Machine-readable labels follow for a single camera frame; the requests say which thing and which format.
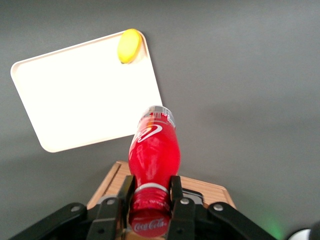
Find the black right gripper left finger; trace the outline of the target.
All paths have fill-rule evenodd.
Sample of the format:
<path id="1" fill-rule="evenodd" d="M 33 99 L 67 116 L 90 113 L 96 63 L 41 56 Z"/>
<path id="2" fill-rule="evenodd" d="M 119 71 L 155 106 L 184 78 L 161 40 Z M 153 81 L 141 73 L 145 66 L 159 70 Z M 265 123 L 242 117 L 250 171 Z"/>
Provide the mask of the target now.
<path id="1" fill-rule="evenodd" d="M 115 240 L 126 226 L 135 177 L 125 177 L 116 196 L 103 197 L 93 208 L 73 202 L 32 224 L 12 240 Z"/>

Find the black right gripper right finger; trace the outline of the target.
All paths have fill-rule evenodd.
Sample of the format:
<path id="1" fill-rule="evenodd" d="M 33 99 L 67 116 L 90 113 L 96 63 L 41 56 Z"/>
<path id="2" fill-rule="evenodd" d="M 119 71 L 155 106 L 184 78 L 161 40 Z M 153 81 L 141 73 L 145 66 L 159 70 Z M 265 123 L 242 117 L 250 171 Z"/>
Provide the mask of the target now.
<path id="1" fill-rule="evenodd" d="M 183 196 L 181 178 L 170 179 L 173 200 L 168 240 L 273 240 L 274 237 L 225 202 L 205 208 Z"/>

